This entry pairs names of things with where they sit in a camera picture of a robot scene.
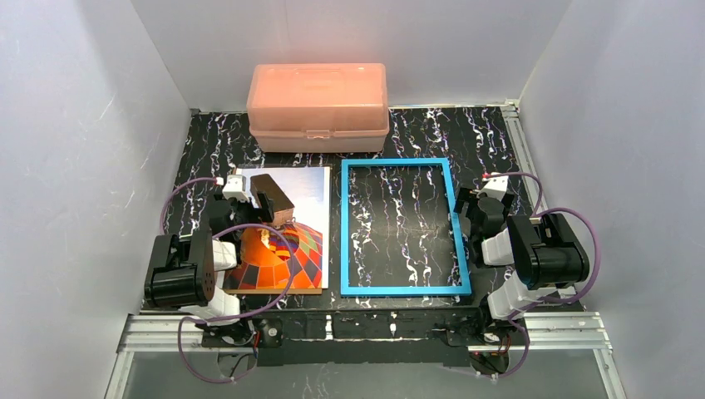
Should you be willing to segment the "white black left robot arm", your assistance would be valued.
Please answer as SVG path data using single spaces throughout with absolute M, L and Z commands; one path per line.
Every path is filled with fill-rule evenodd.
M 155 238 L 144 282 L 143 308 L 179 310 L 201 319 L 239 313 L 239 300 L 218 286 L 218 272 L 238 265 L 241 233 L 220 233 L 239 224 L 274 220 L 274 202 L 262 191 L 239 201 L 211 195 L 202 215 L 203 226 L 192 234 L 162 234 Z

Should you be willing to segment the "hot air balloon photo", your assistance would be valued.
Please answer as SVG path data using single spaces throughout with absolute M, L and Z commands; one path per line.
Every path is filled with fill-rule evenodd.
M 222 288 L 328 288 L 331 169 L 236 169 L 250 199 L 262 191 L 274 202 L 272 224 L 243 229 L 238 265 L 224 271 Z

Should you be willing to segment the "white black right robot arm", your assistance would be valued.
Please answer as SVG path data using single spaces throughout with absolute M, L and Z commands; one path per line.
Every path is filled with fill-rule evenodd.
M 500 199 L 461 188 L 454 212 L 470 221 L 470 261 L 479 268 L 514 267 L 483 305 L 494 320 L 517 318 L 559 289 L 585 281 L 589 257 L 562 214 L 511 215 L 512 194 Z

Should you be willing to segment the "blue wooden picture frame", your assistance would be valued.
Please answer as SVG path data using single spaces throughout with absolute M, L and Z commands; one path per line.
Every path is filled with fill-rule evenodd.
M 349 282 L 349 172 L 357 167 L 403 167 L 438 166 L 442 169 L 446 199 L 449 208 L 449 222 L 454 239 L 457 266 L 461 277 L 459 286 L 445 287 L 355 287 Z M 452 183 L 450 162 L 447 158 L 378 158 L 344 159 L 341 162 L 341 210 L 340 210 L 340 295 L 343 297 L 423 297 L 423 296 L 466 296 L 472 294 L 470 270 L 467 265 L 465 246 L 462 239 L 460 219 L 455 212 L 456 197 Z

